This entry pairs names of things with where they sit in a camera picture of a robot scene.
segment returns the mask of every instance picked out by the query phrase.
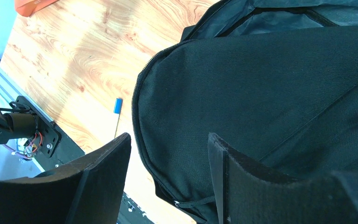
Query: orange object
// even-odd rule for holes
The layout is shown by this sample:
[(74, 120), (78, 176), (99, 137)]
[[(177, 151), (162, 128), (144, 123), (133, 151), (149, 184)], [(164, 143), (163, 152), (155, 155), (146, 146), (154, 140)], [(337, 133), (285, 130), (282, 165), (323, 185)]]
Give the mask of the orange object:
[(18, 14), (29, 17), (34, 12), (53, 4), (58, 0), (14, 0), (14, 7)]

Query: blue marker cap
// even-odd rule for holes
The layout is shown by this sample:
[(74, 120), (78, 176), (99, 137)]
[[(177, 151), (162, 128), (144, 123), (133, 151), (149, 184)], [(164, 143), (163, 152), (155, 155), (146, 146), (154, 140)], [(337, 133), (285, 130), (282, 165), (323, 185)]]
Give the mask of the blue marker cap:
[(115, 110), (113, 112), (116, 114), (120, 114), (122, 104), (123, 104), (123, 99), (117, 98), (115, 103)]

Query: wood grain surface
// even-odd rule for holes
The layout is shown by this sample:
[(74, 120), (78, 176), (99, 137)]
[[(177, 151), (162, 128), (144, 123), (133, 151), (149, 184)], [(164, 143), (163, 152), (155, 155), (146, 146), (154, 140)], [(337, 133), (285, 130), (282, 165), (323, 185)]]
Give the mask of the wood grain surface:
[(149, 59), (215, 2), (60, 0), (16, 19), (0, 64), (87, 153), (114, 138), (115, 99), (124, 100), (117, 134), (132, 136), (124, 190), (156, 223), (193, 220), (154, 194), (133, 137), (132, 93)]

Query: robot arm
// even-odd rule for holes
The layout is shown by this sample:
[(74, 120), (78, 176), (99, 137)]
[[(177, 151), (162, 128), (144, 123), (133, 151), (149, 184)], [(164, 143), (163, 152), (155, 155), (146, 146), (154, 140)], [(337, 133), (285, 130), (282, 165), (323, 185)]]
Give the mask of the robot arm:
[(0, 108), (0, 144), (6, 144), (10, 139), (32, 137), (40, 122), (29, 106), (17, 102), (11, 102), (10, 106), (12, 109)]

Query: black backpack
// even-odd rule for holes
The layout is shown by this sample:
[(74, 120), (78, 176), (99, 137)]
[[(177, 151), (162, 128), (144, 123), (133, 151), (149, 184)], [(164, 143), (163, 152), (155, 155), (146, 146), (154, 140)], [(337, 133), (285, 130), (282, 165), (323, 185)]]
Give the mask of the black backpack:
[(219, 222), (209, 133), (297, 180), (358, 173), (358, 0), (219, 1), (139, 74), (132, 119), (156, 195), (197, 223)]

